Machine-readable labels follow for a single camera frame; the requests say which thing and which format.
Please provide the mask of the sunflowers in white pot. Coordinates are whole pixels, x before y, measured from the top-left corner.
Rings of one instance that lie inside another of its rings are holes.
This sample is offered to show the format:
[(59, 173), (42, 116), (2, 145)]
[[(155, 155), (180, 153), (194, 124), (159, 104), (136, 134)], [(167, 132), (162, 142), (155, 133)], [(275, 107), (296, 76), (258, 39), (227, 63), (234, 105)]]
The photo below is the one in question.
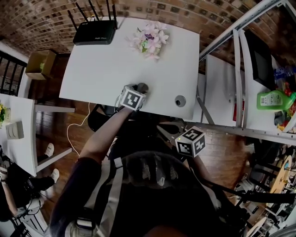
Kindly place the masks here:
[(3, 123), (9, 123), (11, 120), (11, 109), (5, 107), (2, 103), (0, 103), (0, 128)]

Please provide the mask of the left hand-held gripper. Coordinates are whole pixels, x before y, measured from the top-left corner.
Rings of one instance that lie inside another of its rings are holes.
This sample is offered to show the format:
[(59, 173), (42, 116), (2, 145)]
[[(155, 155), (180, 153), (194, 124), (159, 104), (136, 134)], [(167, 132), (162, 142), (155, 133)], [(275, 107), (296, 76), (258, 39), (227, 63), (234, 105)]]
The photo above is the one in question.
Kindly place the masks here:
[(150, 92), (145, 91), (145, 93), (141, 93), (136, 91), (137, 88), (137, 84), (125, 85), (121, 94), (116, 99), (115, 107), (120, 108), (124, 106), (133, 111), (140, 110), (145, 102), (146, 96), (148, 96)]

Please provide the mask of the light wooden round table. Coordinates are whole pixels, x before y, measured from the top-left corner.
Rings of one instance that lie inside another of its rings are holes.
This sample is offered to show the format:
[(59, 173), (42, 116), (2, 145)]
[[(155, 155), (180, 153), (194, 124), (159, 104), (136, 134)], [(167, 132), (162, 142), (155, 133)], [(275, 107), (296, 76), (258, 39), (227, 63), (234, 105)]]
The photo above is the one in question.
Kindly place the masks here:
[(290, 168), (292, 165), (291, 155), (287, 156), (283, 162), (275, 181), (270, 189), (270, 193), (281, 193), (285, 185), (288, 183), (290, 177)]

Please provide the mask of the black metal railing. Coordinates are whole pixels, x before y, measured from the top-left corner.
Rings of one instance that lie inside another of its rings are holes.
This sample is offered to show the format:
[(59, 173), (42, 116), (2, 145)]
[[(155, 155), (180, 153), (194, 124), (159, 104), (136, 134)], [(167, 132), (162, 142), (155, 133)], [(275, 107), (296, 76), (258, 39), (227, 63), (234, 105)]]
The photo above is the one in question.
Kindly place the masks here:
[(17, 96), (27, 63), (0, 50), (0, 94)]

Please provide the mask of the person's torso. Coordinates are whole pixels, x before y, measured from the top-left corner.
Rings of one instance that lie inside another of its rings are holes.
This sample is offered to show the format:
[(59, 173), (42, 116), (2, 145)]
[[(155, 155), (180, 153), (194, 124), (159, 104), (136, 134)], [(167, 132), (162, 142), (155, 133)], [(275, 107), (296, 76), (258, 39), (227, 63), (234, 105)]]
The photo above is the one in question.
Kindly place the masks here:
[[(123, 182), (110, 237), (143, 237), (156, 227), (171, 227), (187, 237), (233, 235), (210, 194), (158, 137), (115, 141), (110, 161), (120, 158)], [(67, 237), (102, 179), (96, 156), (83, 155), (52, 212), (52, 237)]]

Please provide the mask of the white metal shelf rack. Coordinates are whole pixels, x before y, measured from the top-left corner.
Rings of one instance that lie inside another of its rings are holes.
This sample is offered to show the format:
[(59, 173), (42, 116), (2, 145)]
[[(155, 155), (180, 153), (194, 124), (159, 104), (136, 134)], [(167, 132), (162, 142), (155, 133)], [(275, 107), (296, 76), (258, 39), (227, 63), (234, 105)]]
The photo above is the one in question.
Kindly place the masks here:
[(230, 38), (234, 39), (235, 94), (233, 100), (236, 102), (236, 105), (234, 106), (234, 110), (236, 111), (236, 125), (218, 125), (216, 121), (213, 120), (212, 115), (205, 106), (206, 96), (210, 94), (209, 89), (206, 88), (210, 84), (209, 62), (206, 63), (203, 97), (200, 98), (198, 94), (196, 95), (200, 107), (201, 118), (206, 118), (206, 120), (201, 120), (199, 123), (195, 122), (194, 125), (203, 129), (216, 130), (229, 134), (296, 146), (296, 134), (289, 133), (289, 130), (294, 124), (296, 124), (296, 114), (293, 115), (284, 130), (280, 131), (277, 128), (272, 128), (271, 125), (273, 122), (271, 121), (270, 115), (261, 112), (256, 113), (255, 110), (251, 108), (251, 103), (256, 100), (257, 93), (260, 90), (263, 90), (264, 86), (260, 86), (253, 81), (251, 56), (243, 28), (260, 17), (263, 13), (275, 6), (281, 5), (285, 6), (289, 14), (296, 17), (296, 9), (289, 0), (262, 0), (259, 4), (235, 21), (202, 51), (199, 60), (208, 60), (208, 55), (211, 52)]

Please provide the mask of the grey computer mouse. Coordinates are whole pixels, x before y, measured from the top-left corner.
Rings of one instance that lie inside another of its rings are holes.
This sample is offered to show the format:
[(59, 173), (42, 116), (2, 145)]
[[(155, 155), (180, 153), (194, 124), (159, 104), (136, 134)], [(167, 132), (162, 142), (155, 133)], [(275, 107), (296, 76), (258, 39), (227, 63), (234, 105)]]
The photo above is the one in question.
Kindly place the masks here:
[(136, 87), (136, 90), (142, 94), (145, 94), (148, 92), (149, 88), (148, 85), (145, 83), (139, 83)]

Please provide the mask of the person's right forearm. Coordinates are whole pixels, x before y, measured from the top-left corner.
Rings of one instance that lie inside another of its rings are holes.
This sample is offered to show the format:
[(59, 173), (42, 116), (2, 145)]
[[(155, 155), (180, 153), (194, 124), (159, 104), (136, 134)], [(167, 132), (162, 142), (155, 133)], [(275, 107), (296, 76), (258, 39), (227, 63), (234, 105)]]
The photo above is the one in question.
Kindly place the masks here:
[(214, 182), (207, 168), (205, 167), (203, 161), (201, 160), (201, 158), (199, 156), (196, 156), (193, 158), (193, 161), (194, 161), (198, 176), (204, 180)]

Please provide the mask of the red package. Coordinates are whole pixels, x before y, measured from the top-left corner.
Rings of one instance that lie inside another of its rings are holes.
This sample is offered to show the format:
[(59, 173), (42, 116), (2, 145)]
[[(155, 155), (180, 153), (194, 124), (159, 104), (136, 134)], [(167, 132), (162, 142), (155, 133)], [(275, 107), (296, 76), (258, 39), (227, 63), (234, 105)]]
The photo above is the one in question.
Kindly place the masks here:
[[(242, 101), (242, 115), (244, 115), (244, 108), (245, 108), (245, 101)], [(234, 103), (234, 113), (233, 113), (233, 121), (236, 121), (236, 111), (237, 111), (237, 104)]]

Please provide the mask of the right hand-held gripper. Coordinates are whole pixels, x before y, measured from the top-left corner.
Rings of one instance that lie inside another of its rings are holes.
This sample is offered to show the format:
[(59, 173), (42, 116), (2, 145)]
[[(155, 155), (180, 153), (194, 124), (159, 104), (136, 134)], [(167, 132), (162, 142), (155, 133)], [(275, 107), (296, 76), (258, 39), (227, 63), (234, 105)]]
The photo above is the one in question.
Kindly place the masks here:
[(191, 127), (183, 133), (185, 124), (180, 122), (162, 122), (156, 126), (159, 133), (170, 143), (175, 142), (177, 152), (184, 156), (196, 157), (205, 146), (205, 132), (196, 126)]

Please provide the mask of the green detergent bottle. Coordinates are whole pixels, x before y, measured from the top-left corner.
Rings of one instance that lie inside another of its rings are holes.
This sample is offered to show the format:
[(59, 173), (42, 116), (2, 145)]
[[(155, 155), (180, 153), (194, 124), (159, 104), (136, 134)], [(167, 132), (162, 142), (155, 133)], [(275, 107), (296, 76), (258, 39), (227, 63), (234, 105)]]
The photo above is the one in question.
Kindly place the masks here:
[(267, 93), (257, 94), (257, 109), (272, 110), (274, 112), (287, 111), (296, 100), (296, 92), (292, 92), (287, 96), (279, 90), (270, 91)]

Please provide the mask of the small white side table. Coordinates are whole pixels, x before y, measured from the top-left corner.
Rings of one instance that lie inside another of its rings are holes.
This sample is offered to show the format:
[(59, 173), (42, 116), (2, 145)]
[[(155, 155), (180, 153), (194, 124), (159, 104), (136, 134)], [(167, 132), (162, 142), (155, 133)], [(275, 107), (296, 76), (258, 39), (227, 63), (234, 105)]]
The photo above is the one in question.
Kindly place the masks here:
[[(72, 152), (72, 148), (66, 148), (61, 153), (54, 154), (45, 160), (37, 161), (36, 149), (36, 113), (37, 112), (71, 112), (74, 108), (36, 105), (34, 100), (21, 98), (7, 94), (0, 94), (0, 103), (11, 111), (10, 122), (3, 123), (0, 128), (0, 145), (8, 158), (15, 162), (24, 171), (36, 176), (37, 172), (48, 167), (64, 156)], [(8, 139), (6, 126), (13, 123), (22, 123), (22, 138)]]

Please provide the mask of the person's left forearm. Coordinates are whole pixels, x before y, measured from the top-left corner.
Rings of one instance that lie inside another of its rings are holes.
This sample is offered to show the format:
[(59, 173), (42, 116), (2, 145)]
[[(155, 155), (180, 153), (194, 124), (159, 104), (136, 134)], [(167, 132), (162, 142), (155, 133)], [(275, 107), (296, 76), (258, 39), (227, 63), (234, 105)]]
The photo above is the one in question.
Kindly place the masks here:
[(101, 164), (118, 131), (132, 112), (133, 110), (123, 107), (113, 115), (87, 140), (79, 158), (91, 158)]

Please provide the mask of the black monitor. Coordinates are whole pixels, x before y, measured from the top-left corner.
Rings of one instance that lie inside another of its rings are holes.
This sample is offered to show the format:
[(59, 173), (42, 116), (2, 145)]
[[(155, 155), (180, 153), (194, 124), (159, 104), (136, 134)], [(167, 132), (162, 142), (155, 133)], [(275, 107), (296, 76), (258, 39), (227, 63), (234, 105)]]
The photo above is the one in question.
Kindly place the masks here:
[(245, 37), (252, 62), (253, 80), (269, 90), (275, 90), (276, 85), (269, 46), (250, 30), (245, 31)]

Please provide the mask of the pale pink flowers in pot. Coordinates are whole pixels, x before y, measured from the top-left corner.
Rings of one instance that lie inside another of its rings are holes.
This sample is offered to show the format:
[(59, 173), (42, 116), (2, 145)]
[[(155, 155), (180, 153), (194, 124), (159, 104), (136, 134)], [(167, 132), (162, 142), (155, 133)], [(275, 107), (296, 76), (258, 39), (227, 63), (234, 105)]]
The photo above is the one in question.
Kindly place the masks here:
[(147, 21), (143, 28), (137, 27), (136, 32), (126, 37), (129, 47), (137, 51), (145, 59), (160, 59), (163, 45), (167, 44), (169, 34), (167, 24), (159, 21)]

